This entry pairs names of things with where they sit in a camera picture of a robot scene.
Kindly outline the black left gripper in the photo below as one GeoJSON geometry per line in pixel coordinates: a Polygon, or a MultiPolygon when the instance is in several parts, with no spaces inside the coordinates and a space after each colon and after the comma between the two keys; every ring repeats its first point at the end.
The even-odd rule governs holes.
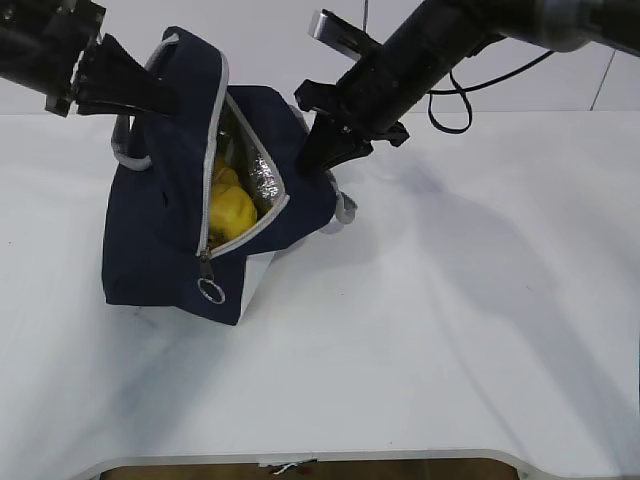
{"type": "Polygon", "coordinates": [[[180,99],[172,87],[110,34],[97,43],[105,15],[93,1],[3,1],[1,77],[43,94],[45,110],[65,117],[83,56],[79,115],[178,114],[180,99]]]}

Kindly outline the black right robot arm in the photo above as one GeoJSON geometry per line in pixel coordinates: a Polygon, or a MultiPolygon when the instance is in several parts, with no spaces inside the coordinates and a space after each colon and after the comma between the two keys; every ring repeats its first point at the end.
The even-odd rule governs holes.
{"type": "Polygon", "coordinates": [[[589,42],[639,53],[636,1],[423,1],[383,43],[323,9],[311,36],[354,60],[334,84],[304,81],[299,108],[316,117],[297,166],[308,175],[402,145],[406,114],[464,59],[511,38],[552,53],[589,42]]]}

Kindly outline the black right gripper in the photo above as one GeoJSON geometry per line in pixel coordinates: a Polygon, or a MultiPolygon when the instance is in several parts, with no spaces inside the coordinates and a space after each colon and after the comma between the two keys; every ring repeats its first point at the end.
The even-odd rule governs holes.
{"type": "Polygon", "coordinates": [[[371,140],[398,147],[409,138],[399,123],[399,81],[381,49],[365,54],[334,84],[303,81],[294,97],[303,111],[317,113],[297,159],[303,176],[369,156],[371,140]]]}

